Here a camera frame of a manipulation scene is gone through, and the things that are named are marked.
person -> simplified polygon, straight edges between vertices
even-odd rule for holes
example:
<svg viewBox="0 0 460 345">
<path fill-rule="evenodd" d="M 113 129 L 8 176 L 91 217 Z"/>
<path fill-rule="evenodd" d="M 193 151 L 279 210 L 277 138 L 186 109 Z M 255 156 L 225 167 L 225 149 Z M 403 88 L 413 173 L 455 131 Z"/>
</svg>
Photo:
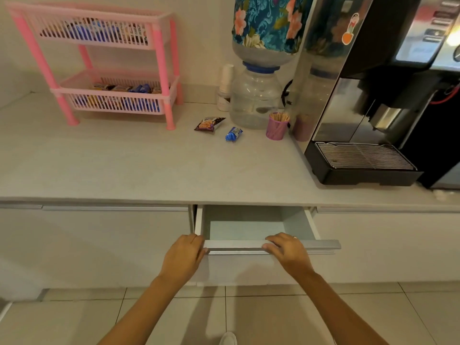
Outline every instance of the person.
<svg viewBox="0 0 460 345">
<path fill-rule="evenodd" d="M 262 248 L 273 254 L 300 284 L 337 345 L 388 345 L 314 271 L 307 251 L 296 237 L 279 233 L 266 240 L 272 243 Z M 166 253 L 158 276 L 98 345 L 144 345 L 170 301 L 198 269 L 207 253 L 203 244 L 203 236 L 182 235 Z M 220 343 L 236 345 L 236 337 L 233 333 L 225 333 Z"/>
</svg>

person's left arm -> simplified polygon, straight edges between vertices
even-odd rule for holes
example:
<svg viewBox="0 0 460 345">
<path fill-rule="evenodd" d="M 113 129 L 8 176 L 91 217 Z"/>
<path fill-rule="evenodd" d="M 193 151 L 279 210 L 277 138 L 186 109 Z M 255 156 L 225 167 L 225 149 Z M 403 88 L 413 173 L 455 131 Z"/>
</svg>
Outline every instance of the person's left arm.
<svg viewBox="0 0 460 345">
<path fill-rule="evenodd" d="M 207 253 L 204 237 L 182 235 L 165 255 L 160 274 L 98 345 L 145 345 L 176 293 L 193 276 Z"/>
</svg>

red wire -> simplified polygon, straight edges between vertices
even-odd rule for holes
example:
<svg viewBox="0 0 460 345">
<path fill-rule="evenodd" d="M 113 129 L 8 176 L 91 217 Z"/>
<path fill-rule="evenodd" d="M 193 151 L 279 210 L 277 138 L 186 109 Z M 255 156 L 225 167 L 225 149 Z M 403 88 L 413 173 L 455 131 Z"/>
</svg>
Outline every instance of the red wire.
<svg viewBox="0 0 460 345">
<path fill-rule="evenodd" d="M 455 96 L 457 94 L 457 92 L 459 91 L 459 89 L 460 89 L 460 85 L 456 86 L 446 98 L 444 98 L 442 100 L 439 100 L 437 102 L 430 102 L 430 104 L 431 105 L 436 105 L 436 104 L 445 103 L 446 101 L 450 100 L 453 96 Z"/>
</svg>

white countertop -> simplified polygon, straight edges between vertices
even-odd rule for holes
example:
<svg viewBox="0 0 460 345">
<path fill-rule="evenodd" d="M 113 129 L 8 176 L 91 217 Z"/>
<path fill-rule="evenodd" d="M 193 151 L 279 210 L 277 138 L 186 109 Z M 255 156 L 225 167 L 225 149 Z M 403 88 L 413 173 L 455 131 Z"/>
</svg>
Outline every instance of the white countertop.
<svg viewBox="0 0 460 345">
<path fill-rule="evenodd" d="M 228 118 L 214 134 L 194 131 L 214 104 L 173 108 L 163 116 L 77 112 L 67 126 L 51 94 L 31 93 L 0 110 L 0 201 L 129 201 L 268 204 L 460 212 L 460 193 L 445 201 L 419 185 L 321 185 L 288 137 L 244 130 L 225 141 Z"/>
</svg>

metal grate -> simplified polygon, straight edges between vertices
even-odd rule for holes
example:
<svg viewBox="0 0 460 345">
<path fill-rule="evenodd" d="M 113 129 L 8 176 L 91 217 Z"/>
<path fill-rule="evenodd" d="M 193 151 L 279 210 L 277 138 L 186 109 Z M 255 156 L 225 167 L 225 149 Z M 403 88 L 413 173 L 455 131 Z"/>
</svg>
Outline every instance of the metal grate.
<svg viewBox="0 0 460 345">
<path fill-rule="evenodd" d="M 417 170 L 393 145 L 321 142 L 315 144 L 330 166 L 336 169 Z"/>
</svg>

